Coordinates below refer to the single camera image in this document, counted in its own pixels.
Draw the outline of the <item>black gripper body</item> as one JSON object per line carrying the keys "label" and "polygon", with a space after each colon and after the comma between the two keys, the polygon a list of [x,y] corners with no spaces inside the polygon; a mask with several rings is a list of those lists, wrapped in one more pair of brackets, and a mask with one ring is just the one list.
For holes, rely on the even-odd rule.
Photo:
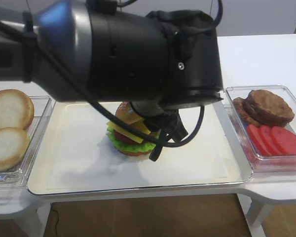
{"label": "black gripper body", "polygon": [[158,129],[173,132],[180,127],[178,110],[165,110],[156,102],[149,101],[132,101],[130,105],[153,131]]}

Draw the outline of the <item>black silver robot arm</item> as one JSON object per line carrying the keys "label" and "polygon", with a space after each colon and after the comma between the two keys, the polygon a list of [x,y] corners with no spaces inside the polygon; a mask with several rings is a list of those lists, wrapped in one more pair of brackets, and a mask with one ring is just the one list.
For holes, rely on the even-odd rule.
{"label": "black silver robot arm", "polygon": [[180,147],[223,89],[215,18],[200,10],[122,12],[130,1],[61,0],[23,22],[0,20],[0,81],[34,82],[56,101],[85,100],[129,132],[102,102],[126,101],[161,130],[150,142]]}

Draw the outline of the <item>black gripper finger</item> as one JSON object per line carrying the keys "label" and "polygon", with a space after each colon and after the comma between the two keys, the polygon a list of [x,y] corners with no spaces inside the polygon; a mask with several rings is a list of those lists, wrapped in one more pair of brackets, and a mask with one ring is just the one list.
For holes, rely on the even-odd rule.
{"label": "black gripper finger", "polygon": [[172,124],[171,139],[176,143],[182,141],[188,135],[188,132],[182,123],[180,114],[177,114]]}

